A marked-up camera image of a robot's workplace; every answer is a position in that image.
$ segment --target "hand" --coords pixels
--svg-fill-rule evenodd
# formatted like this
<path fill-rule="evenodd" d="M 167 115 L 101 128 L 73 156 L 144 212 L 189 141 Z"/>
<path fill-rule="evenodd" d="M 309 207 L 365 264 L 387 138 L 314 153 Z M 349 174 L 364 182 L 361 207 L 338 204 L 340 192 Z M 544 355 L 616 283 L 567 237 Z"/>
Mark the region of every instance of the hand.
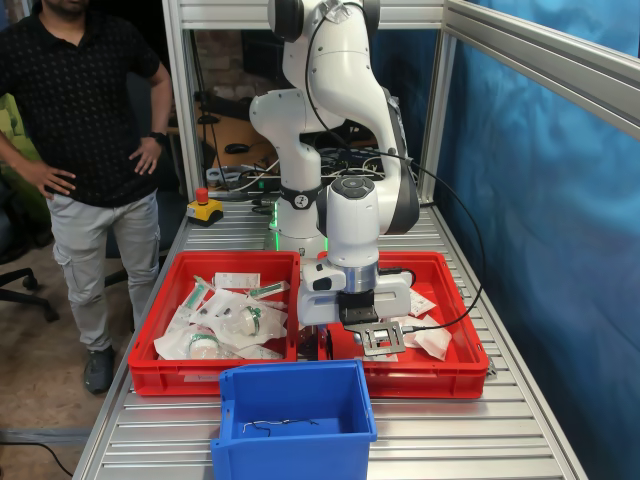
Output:
<path fill-rule="evenodd" d="M 138 150 L 133 152 L 133 155 L 129 157 L 129 160 L 140 157 L 140 161 L 136 166 L 136 173 L 144 175 L 148 170 L 151 175 L 158 166 L 158 159 L 162 153 L 162 147 L 155 140 L 155 138 L 145 137 L 140 143 Z"/>
<path fill-rule="evenodd" d="M 57 168 L 51 168 L 49 165 L 41 161 L 31 162 L 25 160 L 21 163 L 20 167 L 16 169 L 16 171 L 22 178 L 35 186 L 40 193 L 49 200 L 53 199 L 53 195 L 47 192 L 45 187 L 49 187 L 64 195 L 69 195 L 70 190 L 76 189 L 76 187 L 60 178 L 76 178 L 73 173 L 58 170 Z"/>

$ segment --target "black shoe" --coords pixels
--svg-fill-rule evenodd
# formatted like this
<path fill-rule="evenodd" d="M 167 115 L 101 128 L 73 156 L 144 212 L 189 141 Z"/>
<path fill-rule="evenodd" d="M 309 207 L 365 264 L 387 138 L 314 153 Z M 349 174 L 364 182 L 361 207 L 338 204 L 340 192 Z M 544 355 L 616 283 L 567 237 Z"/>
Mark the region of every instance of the black shoe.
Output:
<path fill-rule="evenodd" d="M 84 368 L 84 385 L 89 392 L 97 395 L 109 390 L 115 356 L 111 347 L 101 352 L 89 350 L 89 361 Z"/>

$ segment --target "red plastic bin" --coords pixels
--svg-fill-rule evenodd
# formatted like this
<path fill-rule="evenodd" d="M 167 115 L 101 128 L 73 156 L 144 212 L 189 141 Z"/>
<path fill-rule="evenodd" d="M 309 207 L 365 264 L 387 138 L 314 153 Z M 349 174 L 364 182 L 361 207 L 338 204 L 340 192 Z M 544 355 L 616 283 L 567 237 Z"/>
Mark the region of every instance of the red plastic bin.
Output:
<path fill-rule="evenodd" d="M 428 312 L 438 323 L 455 320 L 466 308 L 444 257 L 435 252 L 381 252 L 380 267 L 405 267 L 416 274 L 413 289 L 437 306 Z M 448 327 L 452 335 L 445 361 L 422 349 L 407 348 L 398 362 L 364 362 L 369 394 L 390 398 L 478 398 L 489 359 L 469 316 Z M 362 347 L 341 325 L 328 326 L 319 338 L 318 359 L 362 357 Z"/>
<path fill-rule="evenodd" d="M 287 337 L 270 340 L 266 348 L 282 360 L 159 360 L 154 340 L 164 335 L 173 314 L 194 286 L 194 275 L 210 280 L 216 272 L 260 273 L 263 286 L 286 280 L 291 289 L 267 300 L 289 305 Z M 218 377 L 230 368 L 253 363 L 295 362 L 300 255 L 293 252 L 186 252 L 176 255 L 138 340 L 129 355 L 133 385 L 139 395 L 217 395 Z"/>

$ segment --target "metal table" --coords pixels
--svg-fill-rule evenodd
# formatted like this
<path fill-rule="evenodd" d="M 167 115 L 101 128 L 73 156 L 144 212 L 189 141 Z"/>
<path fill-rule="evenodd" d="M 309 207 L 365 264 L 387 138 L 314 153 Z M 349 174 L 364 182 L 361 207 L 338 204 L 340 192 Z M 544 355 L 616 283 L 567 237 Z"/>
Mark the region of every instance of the metal table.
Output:
<path fill-rule="evenodd" d="M 176 253 L 262 249 L 268 222 L 250 204 L 233 203 L 211 228 L 184 223 L 153 297 Z M 444 254 L 465 303 L 475 295 L 477 279 L 437 209 L 423 210 L 411 232 L 383 237 L 380 247 Z M 482 398 L 374 399 L 379 440 L 371 448 L 368 479 L 586 479 L 486 296 L 471 316 L 497 370 Z M 217 397 L 138 396 L 125 357 L 74 480 L 212 479 L 209 440 L 218 435 L 219 406 Z"/>

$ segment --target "wristwatch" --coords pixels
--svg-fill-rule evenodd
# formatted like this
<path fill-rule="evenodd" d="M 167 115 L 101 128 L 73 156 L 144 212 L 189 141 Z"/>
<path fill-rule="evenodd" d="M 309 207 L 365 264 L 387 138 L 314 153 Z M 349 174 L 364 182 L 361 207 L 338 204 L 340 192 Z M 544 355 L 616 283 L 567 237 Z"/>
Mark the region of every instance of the wristwatch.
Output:
<path fill-rule="evenodd" d="M 167 142 L 167 136 L 164 133 L 151 132 L 149 137 L 153 138 L 160 146 L 164 147 Z"/>

